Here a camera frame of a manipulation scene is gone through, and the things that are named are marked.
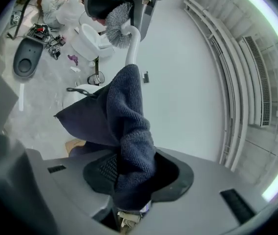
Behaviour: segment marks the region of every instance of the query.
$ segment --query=air vent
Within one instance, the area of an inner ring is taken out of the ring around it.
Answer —
[[[240,224],[255,216],[255,212],[234,189],[222,191],[220,194]]]
[[[49,167],[47,170],[49,171],[49,173],[54,173],[54,172],[64,170],[64,169],[66,169],[66,167],[64,165],[57,165],[54,167]]]
[[[263,58],[251,36],[243,37],[239,44],[251,73],[251,77],[246,77],[246,79],[250,79],[253,84],[255,124],[260,127],[269,126],[272,107],[271,88]]]

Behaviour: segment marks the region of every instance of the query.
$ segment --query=person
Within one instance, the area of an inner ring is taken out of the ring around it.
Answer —
[[[63,24],[61,24],[57,19],[57,11],[67,0],[37,0],[38,6],[43,12],[43,21],[52,29],[59,29]],[[93,18],[94,21],[98,21],[100,24],[104,25],[105,20]]]

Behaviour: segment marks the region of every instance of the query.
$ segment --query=purple object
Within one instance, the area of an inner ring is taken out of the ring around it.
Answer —
[[[76,57],[75,55],[73,55],[73,56],[67,55],[67,57],[68,57],[70,60],[74,61],[75,64],[76,64],[76,66],[78,65],[78,57]]]

